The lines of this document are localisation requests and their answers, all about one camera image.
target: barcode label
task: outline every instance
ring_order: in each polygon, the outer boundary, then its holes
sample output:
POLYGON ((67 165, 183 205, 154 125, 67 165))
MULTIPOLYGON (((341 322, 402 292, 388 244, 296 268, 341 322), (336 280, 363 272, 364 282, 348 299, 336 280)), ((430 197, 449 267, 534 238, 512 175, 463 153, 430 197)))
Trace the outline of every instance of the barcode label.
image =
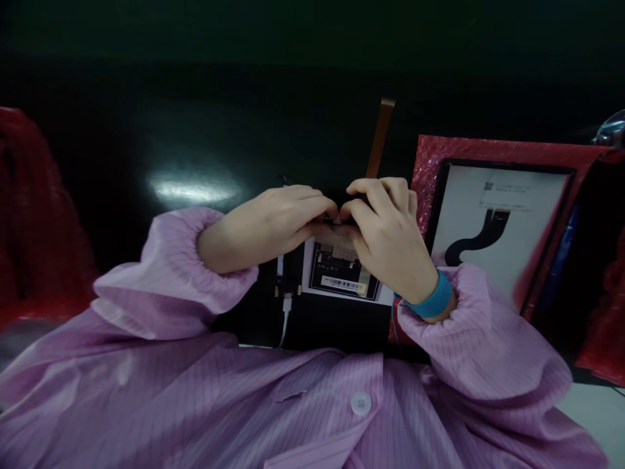
POLYGON ((335 279, 335 278, 326 277, 326 276, 321 277, 321 284, 326 287, 334 287, 334 288, 338 288, 341 290, 349 290, 349 291, 354 291, 354 292, 361 292, 363 288, 366 289, 367 287, 366 285, 362 283, 350 282, 348 280, 340 280, 340 279, 335 279))

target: red bubble wrap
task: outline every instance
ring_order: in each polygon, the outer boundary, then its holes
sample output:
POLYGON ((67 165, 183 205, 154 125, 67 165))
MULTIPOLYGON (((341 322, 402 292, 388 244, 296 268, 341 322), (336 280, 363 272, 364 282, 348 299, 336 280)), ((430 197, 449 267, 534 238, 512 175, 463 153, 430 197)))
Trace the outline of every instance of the red bubble wrap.
MULTIPOLYGON (((465 138, 446 138, 420 135, 417 147, 417 159, 412 176, 411 189, 417 192, 417 223, 425 237, 430 221, 437 177, 444 158, 481 160, 488 162, 522 163, 545 166, 571 167, 577 170, 575 179, 564 203, 562 216, 553 230, 551 244, 546 246, 544 262, 540 265, 538 277, 532 286, 523 316, 529 320, 532 316, 540 290, 549 274, 549 267, 557 249, 559 240, 566 229, 566 222, 579 192, 581 183, 592 163, 609 150, 607 147, 561 145, 556 143, 513 142, 501 140, 481 140, 465 138)), ((400 343, 413 343, 395 321, 400 343)), ((393 322, 390 324, 389 342, 397 343, 393 322)))
POLYGON ((97 276, 45 139, 20 110, 0 107, 0 330, 79 314, 97 276))
POLYGON ((607 294, 590 317, 590 329, 576 366, 625 387, 625 229, 618 239, 617 259, 604 274, 607 294))

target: striped fabric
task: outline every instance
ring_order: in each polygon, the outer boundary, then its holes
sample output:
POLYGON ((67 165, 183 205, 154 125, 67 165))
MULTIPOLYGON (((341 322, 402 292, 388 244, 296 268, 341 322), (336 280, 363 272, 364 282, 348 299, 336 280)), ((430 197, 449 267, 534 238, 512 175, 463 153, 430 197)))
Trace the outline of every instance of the striped fabric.
POLYGON ((0 467, 607 466, 554 407, 566 364, 475 267, 444 271, 458 293, 450 319, 427 325, 400 306, 431 367, 212 334, 258 273, 204 268, 195 240, 220 217, 157 217, 141 262, 100 278, 88 310, 0 376, 0 467))

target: circuit board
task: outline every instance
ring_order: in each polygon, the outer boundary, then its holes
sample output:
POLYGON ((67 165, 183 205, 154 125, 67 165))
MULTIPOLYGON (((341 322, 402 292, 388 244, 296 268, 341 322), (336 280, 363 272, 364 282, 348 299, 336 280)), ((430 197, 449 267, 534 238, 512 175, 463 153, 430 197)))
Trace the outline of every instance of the circuit board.
POLYGON ((375 300, 380 282, 345 245, 315 242, 310 288, 375 300))

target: barcode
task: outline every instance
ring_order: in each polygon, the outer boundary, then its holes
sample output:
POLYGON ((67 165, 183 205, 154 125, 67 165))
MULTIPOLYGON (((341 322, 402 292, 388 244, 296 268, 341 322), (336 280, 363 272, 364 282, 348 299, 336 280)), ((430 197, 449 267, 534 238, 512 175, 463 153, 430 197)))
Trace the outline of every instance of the barcode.
POLYGON ((361 286, 360 284, 358 284, 358 282, 350 282, 348 280, 335 279, 335 278, 326 277, 326 276, 323 276, 321 278, 321 284, 325 285, 326 287, 334 287, 334 288, 350 290, 350 291, 355 291, 355 292, 361 289, 361 286))
POLYGON ((347 287, 350 290, 357 290, 358 289, 358 284, 357 283, 352 283, 352 282, 347 282, 347 281, 343 281, 343 280, 330 280, 330 284, 334 285, 336 287, 347 287))

